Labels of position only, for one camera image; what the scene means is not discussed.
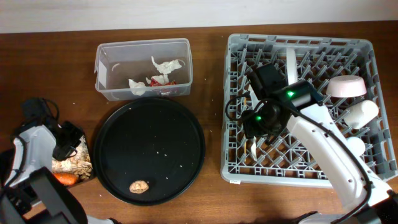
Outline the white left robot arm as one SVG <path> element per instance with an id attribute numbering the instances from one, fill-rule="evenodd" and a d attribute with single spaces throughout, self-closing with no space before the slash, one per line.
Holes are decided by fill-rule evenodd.
<path id="1" fill-rule="evenodd" d="M 50 100 L 31 98 L 22 104 L 25 121 L 11 136 L 14 147 L 1 183 L 3 223 L 87 223 L 79 201 L 52 172 L 52 161 L 64 161 L 76 152 L 83 131 L 49 108 Z"/>

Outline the grey plate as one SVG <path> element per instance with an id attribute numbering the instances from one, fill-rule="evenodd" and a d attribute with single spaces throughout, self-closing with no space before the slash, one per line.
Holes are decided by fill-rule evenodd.
<path id="1" fill-rule="evenodd" d="M 298 82 L 296 54 L 293 48 L 286 48 L 286 75 L 288 85 Z"/>

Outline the orange carrot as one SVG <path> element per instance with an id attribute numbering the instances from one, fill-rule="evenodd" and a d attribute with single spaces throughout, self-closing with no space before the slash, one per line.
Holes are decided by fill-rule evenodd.
<path id="1" fill-rule="evenodd" d="M 69 173 L 54 173 L 56 179 L 63 185 L 71 186 L 78 183 L 79 178 L 77 175 Z"/>

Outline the pink plastic bowl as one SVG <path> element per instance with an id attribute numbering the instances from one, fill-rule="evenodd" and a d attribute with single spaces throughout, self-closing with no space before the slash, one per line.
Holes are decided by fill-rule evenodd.
<path id="1" fill-rule="evenodd" d="M 330 79 L 326 94 L 336 98 L 351 98 L 367 93 L 362 77 L 356 75 L 342 75 Z"/>

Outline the white tissue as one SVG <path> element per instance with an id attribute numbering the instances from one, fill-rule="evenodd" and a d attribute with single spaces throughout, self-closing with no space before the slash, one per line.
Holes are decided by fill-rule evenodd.
<path id="1" fill-rule="evenodd" d="M 143 94 L 146 93 L 147 87 L 144 82 L 135 82 L 132 79 L 129 79 L 128 82 L 129 82 L 130 90 L 133 95 L 142 96 Z"/>

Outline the rice and nut leftovers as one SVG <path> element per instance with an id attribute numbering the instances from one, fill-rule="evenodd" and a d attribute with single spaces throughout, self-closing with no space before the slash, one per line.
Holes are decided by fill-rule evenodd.
<path id="1" fill-rule="evenodd" d="M 93 177 L 93 166 L 91 164 L 85 136 L 82 136 L 80 140 L 81 143 L 76 148 L 77 152 L 73 153 L 73 157 L 70 157 L 64 161 L 57 161 L 55 159 L 52 160 L 53 174 L 69 173 L 77 175 L 79 178 L 78 183 Z"/>

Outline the light blue plastic cup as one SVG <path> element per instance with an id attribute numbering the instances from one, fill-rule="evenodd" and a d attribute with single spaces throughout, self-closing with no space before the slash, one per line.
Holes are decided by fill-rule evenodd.
<path id="1" fill-rule="evenodd" d="M 361 156 L 364 154 L 366 146 L 365 143 L 357 137 L 349 137 L 346 139 L 347 140 L 347 145 L 349 150 L 355 155 L 355 156 Z"/>

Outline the white napkin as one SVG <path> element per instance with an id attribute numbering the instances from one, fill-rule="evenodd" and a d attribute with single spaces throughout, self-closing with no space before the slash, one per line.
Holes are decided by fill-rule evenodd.
<path id="1" fill-rule="evenodd" d="M 169 62 L 163 62 L 158 64 L 155 62 L 154 57 L 151 57 L 153 66 L 157 69 L 157 71 L 163 75 L 168 75 L 172 73 L 174 70 L 182 68 L 178 59 L 172 60 Z"/>

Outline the white plastic fork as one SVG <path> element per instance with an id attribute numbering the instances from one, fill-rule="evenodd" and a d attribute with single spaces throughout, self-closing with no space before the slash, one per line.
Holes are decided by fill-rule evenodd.
<path id="1" fill-rule="evenodd" d="M 252 108 L 255 108 L 259 102 L 251 84 L 249 84 L 248 86 L 248 92 L 251 98 L 251 104 L 252 104 Z M 251 150 L 251 158 L 257 162 L 257 154 L 256 154 L 256 149 L 257 149 L 257 142 L 256 142 L 256 137 L 252 137 L 249 138 L 249 140 L 251 141 L 251 146 L 250 146 L 250 150 Z"/>

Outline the wooden chopstick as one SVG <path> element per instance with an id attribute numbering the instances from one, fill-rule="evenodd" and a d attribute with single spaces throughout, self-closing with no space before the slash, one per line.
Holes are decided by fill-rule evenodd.
<path id="1" fill-rule="evenodd" d="M 246 117 L 247 115 L 248 115 L 248 112 L 247 112 L 247 98 L 245 98 L 244 99 L 244 101 L 243 101 L 243 109 L 244 109 L 244 111 L 243 111 L 243 115 Z M 247 141 L 248 141 L 248 139 L 247 139 L 247 137 L 246 137 L 246 130 L 245 130 L 245 120 L 243 121 L 243 134 L 244 134 L 244 145 L 243 145 L 243 149 L 244 149 L 244 155 L 245 156 L 247 156 Z"/>

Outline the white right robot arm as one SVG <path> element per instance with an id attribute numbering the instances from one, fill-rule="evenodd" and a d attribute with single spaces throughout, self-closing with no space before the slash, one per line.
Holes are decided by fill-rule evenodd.
<path id="1" fill-rule="evenodd" d="M 346 211 L 309 212 L 294 223 L 397 223 L 397 193 L 353 154 L 312 84 L 288 84 L 271 63 L 249 73 L 248 80 L 259 102 L 242 115 L 245 135 L 279 135 L 288 129 L 320 166 Z"/>

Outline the white plastic cup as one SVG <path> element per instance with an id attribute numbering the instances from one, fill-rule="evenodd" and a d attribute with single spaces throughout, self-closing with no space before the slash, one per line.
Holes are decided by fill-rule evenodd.
<path id="1" fill-rule="evenodd" d="M 375 102 L 364 100 L 347 109 L 348 114 L 343 118 L 344 122 L 353 129 L 361 129 L 379 113 Z"/>

